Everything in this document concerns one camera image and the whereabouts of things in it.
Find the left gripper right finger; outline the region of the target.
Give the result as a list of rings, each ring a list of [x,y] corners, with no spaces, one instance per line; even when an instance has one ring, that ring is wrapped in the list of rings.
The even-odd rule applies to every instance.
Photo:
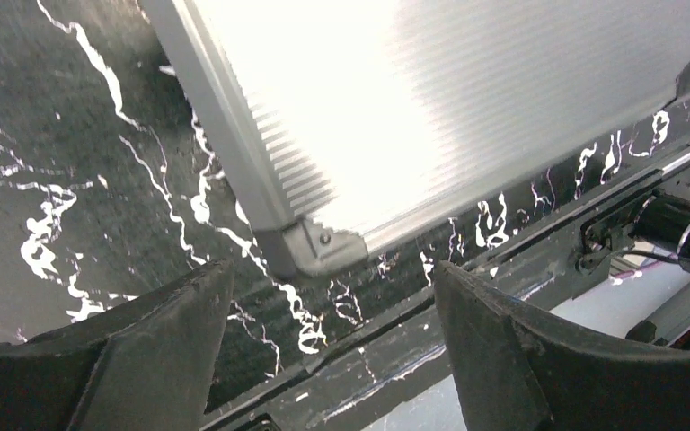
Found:
[[[582,327],[458,266],[435,304],[470,430],[690,430],[690,351]]]

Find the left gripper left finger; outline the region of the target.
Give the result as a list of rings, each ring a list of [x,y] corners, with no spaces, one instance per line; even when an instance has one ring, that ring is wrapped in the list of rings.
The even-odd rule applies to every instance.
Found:
[[[22,344],[0,343],[0,430],[197,430],[234,288],[225,260]]]

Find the black poker set case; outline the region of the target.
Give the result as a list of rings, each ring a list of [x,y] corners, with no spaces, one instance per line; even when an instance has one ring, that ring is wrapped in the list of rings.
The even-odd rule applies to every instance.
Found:
[[[670,139],[690,1],[146,1],[270,273],[329,277]]]

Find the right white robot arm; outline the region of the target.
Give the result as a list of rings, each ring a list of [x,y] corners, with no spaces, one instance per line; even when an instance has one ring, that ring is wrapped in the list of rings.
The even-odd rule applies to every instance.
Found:
[[[677,256],[690,274],[690,201],[655,193],[639,208],[632,235]]]

